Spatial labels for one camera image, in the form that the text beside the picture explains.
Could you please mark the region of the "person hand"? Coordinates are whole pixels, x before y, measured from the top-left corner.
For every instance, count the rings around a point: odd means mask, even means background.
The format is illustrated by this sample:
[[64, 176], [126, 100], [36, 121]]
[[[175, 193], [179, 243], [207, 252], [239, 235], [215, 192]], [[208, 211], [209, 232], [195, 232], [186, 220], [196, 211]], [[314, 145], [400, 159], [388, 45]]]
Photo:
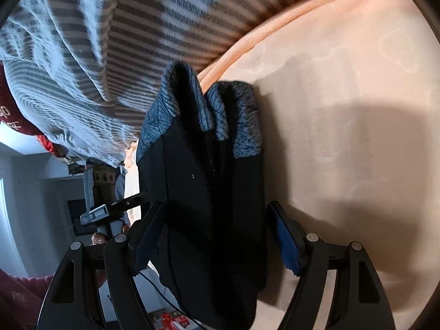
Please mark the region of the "person hand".
[[[121, 228], [121, 233], [127, 234], [129, 228], [130, 228], [130, 226], [128, 224], [124, 224], [123, 227]], [[95, 232], [92, 235], [91, 242], [92, 242], [92, 245], [105, 244], [107, 242], [107, 239], [104, 234], [102, 234], [100, 232]]]

